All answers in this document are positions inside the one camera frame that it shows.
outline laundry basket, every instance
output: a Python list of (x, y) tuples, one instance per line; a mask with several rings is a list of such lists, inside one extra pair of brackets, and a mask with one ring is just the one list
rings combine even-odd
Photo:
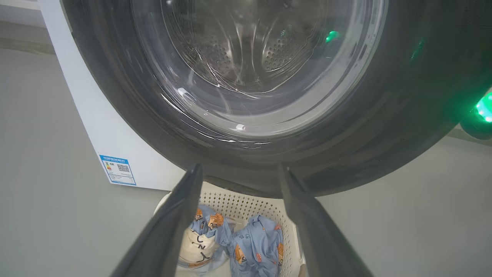
[[(164, 203), (165, 199), (166, 197), (157, 205), (156, 210)], [(234, 218), (240, 223), (246, 223), (250, 217), (260, 214), (280, 224), (284, 245), (280, 276), (297, 277), (299, 275), (303, 255), (299, 245), (296, 225), (287, 216), (282, 199), (249, 196), (204, 182), (199, 203), (209, 206), (223, 216)], [(177, 267), (175, 276), (187, 277), (195, 276), (195, 274), (190, 272), (189, 269)], [(231, 276), (229, 262), (225, 262), (207, 276)]]

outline washing machine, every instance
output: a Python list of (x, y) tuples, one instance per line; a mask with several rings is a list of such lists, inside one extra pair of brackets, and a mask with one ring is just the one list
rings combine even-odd
[(405, 165), (492, 85), (485, 0), (40, 0), (111, 183), (315, 196)]

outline washing machine door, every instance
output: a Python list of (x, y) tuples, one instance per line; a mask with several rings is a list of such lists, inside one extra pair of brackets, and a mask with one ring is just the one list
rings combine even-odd
[(229, 190), (317, 196), (449, 132), (492, 83), (486, 0), (63, 1), (101, 90), (149, 145)]

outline floor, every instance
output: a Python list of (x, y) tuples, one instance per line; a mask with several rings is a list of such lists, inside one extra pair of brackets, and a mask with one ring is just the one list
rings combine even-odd
[[(56, 56), (0, 49), (0, 61), (0, 276), (108, 276), (166, 192), (108, 182)], [(376, 277), (488, 276), (491, 165), (492, 147), (446, 137), (319, 200)]]

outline cartoon print fabric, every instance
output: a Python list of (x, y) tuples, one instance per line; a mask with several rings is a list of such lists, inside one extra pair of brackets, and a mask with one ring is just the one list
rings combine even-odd
[(233, 234), (229, 252), (232, 277), (277, 277), (283, 262), (280, 225), (257, 215)]
[(232, 277), (277, 277), (283, 263), (283, 234), (279, 224), (257, 215), (236, 233), (234, 220), (199, 205), (185, 231), (178, 265), (204, 275), (230, 256)]
[(178, 265), (203, 275), (227, 260), (226, 247), (232, 239), (232, 226), (220, 213), (199, 205), (195, 219), (185, 230)]

